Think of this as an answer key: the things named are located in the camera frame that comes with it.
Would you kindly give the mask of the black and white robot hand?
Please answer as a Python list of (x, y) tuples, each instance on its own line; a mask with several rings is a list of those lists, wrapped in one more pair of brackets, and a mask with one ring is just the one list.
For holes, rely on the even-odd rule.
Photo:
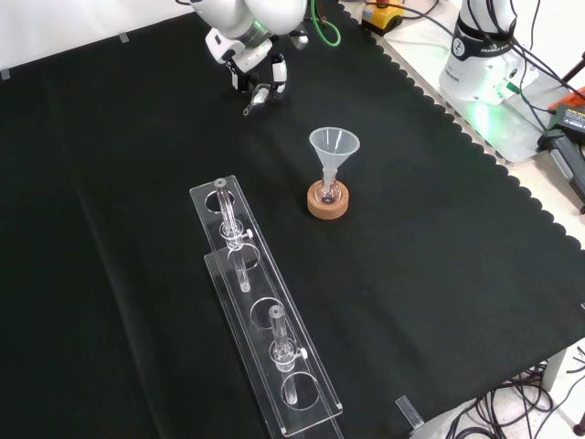
[[(215, 61), (228, 69), (232, 88), (240, 93), (250, 93), (250, 103), (244, 110), (245, 115), (254, 107), (282, 98), (286, 90), (288, 70), (283, 54), (272, 53), (275, 37), (269, 37), (255, 48), (247, 48), (241, 41), (226, 38), (212, 28), (205, 40)], [(260, 82), (256, 71), (266, 60), (271, 64), (270, 83)]]

